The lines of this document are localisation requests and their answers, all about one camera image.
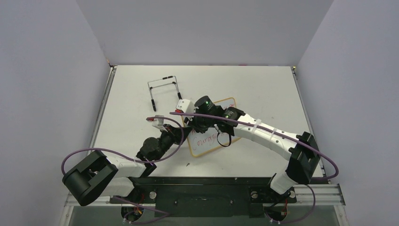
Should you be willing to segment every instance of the whiteboard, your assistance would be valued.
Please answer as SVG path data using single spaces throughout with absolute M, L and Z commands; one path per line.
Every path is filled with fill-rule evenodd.
M 297 134 L 309 132 L 290 67 L 119 65 L 95 147 L 133 157 L 146 138 L 160 136 L 160 131 L 146 117 L 161 114 L 181 122 L 180 116 L 169 114 L 179 101 L 172 85 L 153 89 L 157 111 L 152 109 L 147 82 L 170 75 L 177 77 L 184 99 L 195 102 L 205 95 L 212 101 L 234 97 L 241 110 L 266 124 Z M 172 146 L 165 156 L 175 148 Z M 156 163 L 151 176 L 272 177 L 287 164 L 274 151 L 244 138 L 198 158 L 192 156 L 188 143 L 184 142 L 172 157 Z M 320 167 L 314 176 L 322 176 Z
M 236 100 L 233 97 L 219 101 L 213 101 L 213 103 L 220 105 L 223 109 L 227 109 L 228 107 L 237 107 Z M 240 137 L 232 136 L 231 145 L 239 139 Z M 215 128 L 209 128 L 205 133 L 197 133 L 195 130 L 192 130 L 187 137 L 188 147 L 193 157 L 199 157 L 203 154 L 222 148 L 219 143 L 227 146 L 229 145 L 229 140 L 229 135 L 226 133 L 221 133 L 218 136 L 217 130 Z

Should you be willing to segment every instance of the white plastic casing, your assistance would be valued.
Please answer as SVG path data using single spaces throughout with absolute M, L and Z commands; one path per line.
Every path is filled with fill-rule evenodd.
M 123 177 L 140 177 L 144 170 L 145 166 L 142 163 L 137 163 L 134 161 L 130 161 L 124 158 L 118 157 L 107 157 L 108 161 L 118 168 L 118 172 L 115 174 L 113 178 L 123 178 Z
M 256 123 L 256 119 L 252 118 L 249 114 L 245 114 L 241 116 L 238 121 L 241 122 L 247 122 L 251 124 Z M 264 123 L 260 123 L 258 126 L 263 126 L 266 127 L 270 130 L 275 130 L 278 133 L 284 133 L 284 135 L 287 135 L 289 137 L 292 137 L 297 140 L 296 134 L 294 133 L 287 133 L 283 132 L 280 129 L 276 129 L 272 126 L 269 126 Z M 252 140 L 262 146 L 265 146 L 272 151 L 276 152 L 277 154 L 281 155 L 284 159 L 289 160 L 291 157 L 291 153 L 289 152 L 289 149 L 291 147 L 296 146 L 296 142 L 288 140 L 288 139 L 283 139 L 282 137 L 279 137 L 277 135 L 273 135 L 270 132 L 267 132 L 263 129 L 260 128 L 255 128 L 253 131 L 254 127 L 252 126 L 245 126 L 238 124 L 237 127 L 234 127 L 234 135 L 236 137 L 243 137 L 249 140 Z
M 285 170 L 286 169 L 283 169 L 281 172 L 277 173 L 270 183 L 270 188 L 279 194 L 284 194 L 290 187 L 297 184 L 297 182 L 289 178 Z
M 176 105 L 176 110 L 182 111 L 184 113 L 194 113 L 195 107 L 194 103 L 189 99 L 182 99 Z M 191 120 L 192 116 L 183 116 L 184 118 L 188 118 Z
M 165 127 L 163 127 L 163 121 L 164 121 L 163 119 L 154 119 L 154 120 L 152 120 L 152 126 L 157 128 L 157 129 L 167 131 L 165 129 Z

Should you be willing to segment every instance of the cable tie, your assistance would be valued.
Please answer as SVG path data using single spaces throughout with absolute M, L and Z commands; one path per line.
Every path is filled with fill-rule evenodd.
M 254 136 L 255 135 L 255 130 L 258 127 L 258 125 L 261 124 L 261 123 L 262 123 L 262 120 L 260 120 L 260 119 L 256 120 L 256 123 L 255 123 L 254 127 L 251 130 L 251 140 L 252 141 L 254 141 L 254 138 L 255 138 L 255 136 Z
M 271 148 L 270 148 L 271 139 L 273 138 L 273 136 L 274 136 L 274 132 L 276 132 L 276 130 L 277 130 L 277 129 L 276 129 L 276 128 L 274 128 L 274 129 L 273 129 L 273 132 L 270 134 L 270 138 L 269 138 L 269 147 L 268 147 L 269 149 L 271 149 Z

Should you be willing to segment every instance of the red wire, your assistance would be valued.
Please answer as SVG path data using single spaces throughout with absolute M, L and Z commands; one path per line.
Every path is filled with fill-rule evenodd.
M 144 194 L 141 194 L 141 200 L 138 204 L 141 204 L 144 201 Z
M 284 210 L 287 209 L 287 205 L 288 205 L 288 200 L 286 199 L 286 205 L 284 206 L 283 210 L 281 212 L 283 212 Z

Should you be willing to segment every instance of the black cable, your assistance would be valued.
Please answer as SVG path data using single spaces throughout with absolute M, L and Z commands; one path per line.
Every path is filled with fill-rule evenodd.
M 220 133 L 218 132 L 217 133 L 217 136 L 216 136 L 216 141 L 220 144 L 220 146 L 222 146 L 222 147 L 228 147 L 228 146 L 230 146 L 231 145 L 231 135 L 229 134 L 229 144 L 226 146 L 226 145 L 222 145 L 220 142 L 219 142 L 219 135 L 220 135 Z

